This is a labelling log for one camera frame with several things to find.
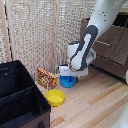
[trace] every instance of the wooden floor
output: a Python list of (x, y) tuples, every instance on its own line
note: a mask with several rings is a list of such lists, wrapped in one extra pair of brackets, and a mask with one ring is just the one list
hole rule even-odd
[[(47, 90), (38, 85), (45, 95)], [(52, 107), (50, 128), (110, 128), (128, 101), (128, 86), (97, 69), (90, 69), (66, 95), (60, 107)]]

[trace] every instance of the beige curtain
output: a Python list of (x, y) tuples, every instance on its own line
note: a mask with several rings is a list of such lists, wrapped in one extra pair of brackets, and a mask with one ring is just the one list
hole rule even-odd
[(3, 0), (0, 0), (0, 63), (11, 60), (6, 15)]

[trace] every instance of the container handle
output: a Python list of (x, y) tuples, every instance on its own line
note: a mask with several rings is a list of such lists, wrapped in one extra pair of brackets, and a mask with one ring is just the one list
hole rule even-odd
[(38, 124), (38, 128), (45, 128), (45, 124), (43, 121)]

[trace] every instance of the yellow object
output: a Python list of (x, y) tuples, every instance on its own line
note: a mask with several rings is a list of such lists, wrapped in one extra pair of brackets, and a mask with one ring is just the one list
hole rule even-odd
[(49, 90), (46, 93), (46, 99), (48, 100), (51, 106), (57, 107), (63, 103), (65, 99), (65, 95), (62, 91), (53, 89), (53, 90)]

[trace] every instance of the woven fabric panel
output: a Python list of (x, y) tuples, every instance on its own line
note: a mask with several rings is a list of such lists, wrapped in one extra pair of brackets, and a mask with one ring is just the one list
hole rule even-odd
[(50, 70), (53, 0), (6, 0), (13, 59), (33, 78), (37, 68)]
[(67, 46), (80, 39), (81, 20), (90, 17), (95, 0), (60, 0), (55, 72), (67, 63)]
[(0, 0), (0, 63), (6, 63), (7, 61), (9, 61), (8, 59), (8, 53), (7, 53), (7, 47), (6, 47), (6, 39), (7, 38), (5, 35), (5, 29), (7, 30), (7, 26), (5, 26), (5, 23), (3, 23), (5, 21), (5, 14), (4, 13), (4, 5), (2, 5), (3, 2), (2, 0)]

